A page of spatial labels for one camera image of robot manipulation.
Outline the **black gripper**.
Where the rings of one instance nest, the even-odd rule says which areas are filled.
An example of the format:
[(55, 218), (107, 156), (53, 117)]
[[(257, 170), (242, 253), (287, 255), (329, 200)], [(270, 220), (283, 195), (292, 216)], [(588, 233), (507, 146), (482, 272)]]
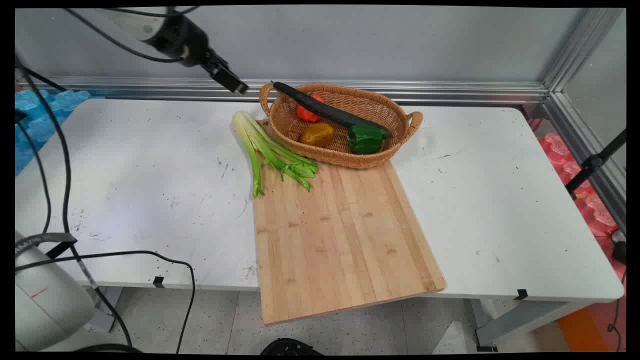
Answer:
[(249, 86), (211, 47), (208, 35), (183, 14), (164, 17), (162, 25), (150, 38), (150, 45), (186, 68), (202, 66), (210, 77), (230, 92), (245, 94)]

